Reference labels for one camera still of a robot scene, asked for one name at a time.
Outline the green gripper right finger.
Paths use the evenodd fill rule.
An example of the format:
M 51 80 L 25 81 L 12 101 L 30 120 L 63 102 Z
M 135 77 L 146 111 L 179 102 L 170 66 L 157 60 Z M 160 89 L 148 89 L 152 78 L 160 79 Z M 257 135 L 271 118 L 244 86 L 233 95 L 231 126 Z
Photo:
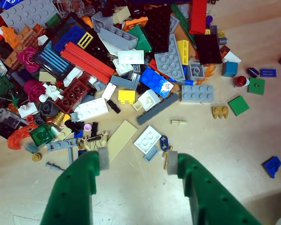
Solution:
M 203 166 L 186 153 L 170 151 L 167 173 L 183 181 L 194 225 L 259 225 L 260 222 Z

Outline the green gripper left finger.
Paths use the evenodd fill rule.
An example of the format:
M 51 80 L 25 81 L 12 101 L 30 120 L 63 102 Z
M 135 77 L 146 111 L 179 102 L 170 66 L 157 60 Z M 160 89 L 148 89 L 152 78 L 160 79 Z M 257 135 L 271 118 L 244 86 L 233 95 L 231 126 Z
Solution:
M 78 157 L 55 181 L 42 225 L 91 225 L 92 195 L 96 176 L 109 169 L 107 147 L 87 151 Z

